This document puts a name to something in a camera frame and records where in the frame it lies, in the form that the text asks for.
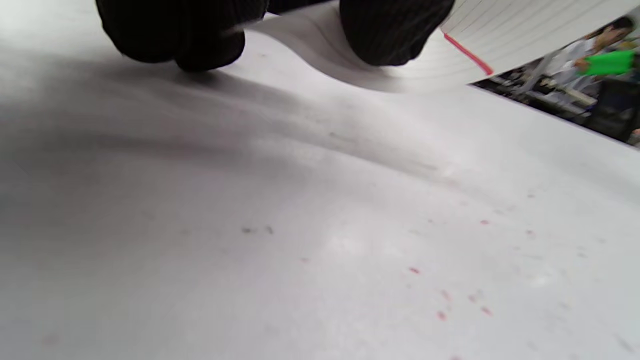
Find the person's left hand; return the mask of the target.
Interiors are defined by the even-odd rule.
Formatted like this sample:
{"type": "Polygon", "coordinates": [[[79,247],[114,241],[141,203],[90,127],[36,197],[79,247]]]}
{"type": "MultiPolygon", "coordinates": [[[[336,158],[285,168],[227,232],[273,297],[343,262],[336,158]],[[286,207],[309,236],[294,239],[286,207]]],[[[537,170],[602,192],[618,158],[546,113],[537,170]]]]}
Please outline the person's left hand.
{"type": "MultiPolygon", "coordinates": [[[[246,39],[234,27],[316,5],[315,0],[97,0],[115,48],[141,63],[175,62],[188,73],[234,63],[246,39]]],[[[364,63],[402,66],[416,59],[451,13],[452,0],[341,0],[347,43],[364,63]]]]}

